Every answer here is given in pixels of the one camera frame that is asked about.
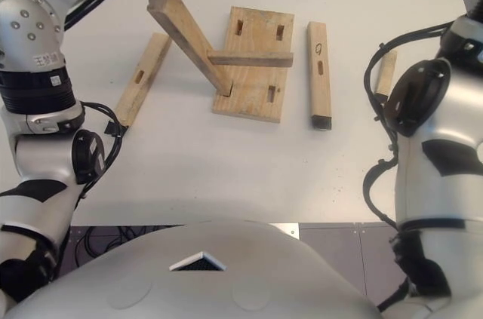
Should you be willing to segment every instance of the wooden piece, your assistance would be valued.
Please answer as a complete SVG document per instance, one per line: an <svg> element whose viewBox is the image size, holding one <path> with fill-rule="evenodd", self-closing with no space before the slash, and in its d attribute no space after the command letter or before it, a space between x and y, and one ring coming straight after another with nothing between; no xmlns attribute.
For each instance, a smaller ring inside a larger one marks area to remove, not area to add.
<svg viewBox="0 0 483 319"><path fill-rule="evenodd" d="M136 66L136 71L115 108L119 122L125 127L133 124L170 45L169 36L160 33L152 34Z"/></svg>
<svg viewBox="0 0 483 319"><path fill-rule="evenodd" d="M290 68L294 62L294 54L260 51L208 51L208 59L214 65Z"/></svg>
<svg viewBox="0 0 483 319"><path fill-rule="evenodd" d="M290 52L294 15L232 7L225 51ZM227 66L230 97L216 94L213 112L280 122L288 68Z"/></svg>
<svg viewBox="0 0 483 319"><path fill-rule="evenodd" d="M221 66L215 66L207 57L213 50L181 0L149 0L148 12L177 43L222 95L229 96L232 79Z"/></svg>
<svg viewBox="0 0 483 319"><path fill-rule="evenodd" d="M385 103L391 93L392 77L394 76L395 62L398 58L398 52L391 50L386 53L380 62L379 78L377 79L375 97L381 103Z"/></svg>
<svg viewBox="0 0 483 319"><path fill-rule="evenodd" d="M327 30L324 23L309 22L310 107L312 126L316 129L332 129L331 83Z"/></svg>

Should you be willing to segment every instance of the table surface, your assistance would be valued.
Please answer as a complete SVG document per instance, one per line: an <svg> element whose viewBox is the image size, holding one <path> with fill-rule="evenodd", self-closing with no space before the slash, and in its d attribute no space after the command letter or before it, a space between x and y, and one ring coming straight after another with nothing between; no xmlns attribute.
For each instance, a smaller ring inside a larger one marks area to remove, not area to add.
<svg viewBox="0 0 483 319"><path fill-rule="evenodd" d="M153 32L148 0L107 0L66 33L63 52L78 99L114 107ZM214 48L232 5L295 15L280 124L215 115L214 88L173 44L125 136L122 152L74 215L75 225L154 225L209 219L367 222L365 172L389 157L362 87L379 43L464 14L463 0L184 0ZM306 26L327 24L332 131L309 120ZM396 76L432 58L436 39L398 49ZM85 127L103 132L89 112ZM0 187L18 183L4 134ZM376 205L394 214L395 172L376 183Z"/></svg>

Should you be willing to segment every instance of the robotic arm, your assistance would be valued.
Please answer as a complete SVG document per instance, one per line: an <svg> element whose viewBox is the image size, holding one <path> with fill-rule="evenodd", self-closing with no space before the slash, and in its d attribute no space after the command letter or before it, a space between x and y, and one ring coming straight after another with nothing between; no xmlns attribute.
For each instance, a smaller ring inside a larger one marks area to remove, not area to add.
<svg viewBox="0 0 483 319"><path fill-rule="evenodd" d="M103 0L0 0L0 94L21 177L0 193L0 317L52 280L86 184L105 172L60 51L69 10Z"/></svg>

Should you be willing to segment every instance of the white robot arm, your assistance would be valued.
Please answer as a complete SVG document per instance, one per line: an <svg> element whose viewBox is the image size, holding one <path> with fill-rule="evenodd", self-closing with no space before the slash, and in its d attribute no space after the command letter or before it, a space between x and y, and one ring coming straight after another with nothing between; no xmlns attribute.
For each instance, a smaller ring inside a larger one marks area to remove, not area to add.
<svg viewBox="0 0 483 319"><path fill-rule="evenodd" d="M89 105L75 99L60 52L64 26L82 17L69 9L83 2L89 12L102 1L0 0L2 117L21 176L18 187L0 193L0 317L8 309L5 317L22 319L39 311L45 317L380 317L305 244L252 222L153 233L51 283L79 198L112 163L99 136L82 129ZM387 305L387 318L483 311L482 11L483 3L456 20L437 58L411 67L384 109L371 101L394 144L395 159L385 165L399 161L393 222L399 233L392 245L411 288L405 300ZM441 35L448 27L425 33Z"/></svg>

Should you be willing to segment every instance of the wooden board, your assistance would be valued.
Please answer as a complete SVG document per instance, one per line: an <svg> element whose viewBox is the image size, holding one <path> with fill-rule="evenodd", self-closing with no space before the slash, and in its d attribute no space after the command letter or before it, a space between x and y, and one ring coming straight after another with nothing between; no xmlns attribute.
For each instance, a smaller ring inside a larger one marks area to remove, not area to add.
<svg viewBox="0 0 483 319"><path fill-rule="evenodd" d="M115 108L119 122L125 127L133 124L170 45L169 36L160 33L152 34L136 66L136 71Z"/></svg>
<svg viewBox="0 0 483 319"><path fill-rule="evenodd" d="M222 95L229 96L232 79L222 66L215 66L207 57L213 50L182 0L149 0L148 12L177 43Z"/></svg>
<svg viewBox="0 0 483 319"><path fill-rule="evenodd" d="M310 110L312 126L332 129L331 83L327 30L324 23L309 22L307 26L310 74Z"/></svg>
<svg viewBox="0 0 483 319"><path fill-rule="evenodd" d="M391 93L392 77L394 76L395 63L398 52L391 50L385 54L380 62L379 78L377 79L375 97L381 103L385 103Z"/></svg>
<svg viewBox="0 0 483 319"><path fill-rule="evenodd" d="M208 51L208 59L215 65L268 66L290 68L293 53L264 53L259 51Z"/></svg>
<svg viewBox="0 0 483 319"><path fill-rule="evenodd" d="M225 51L290 52L294 15L236 8L231 10ZM288 68L227 66L233 80L229 97L216 94L213 112L280 122Z"/></svg>

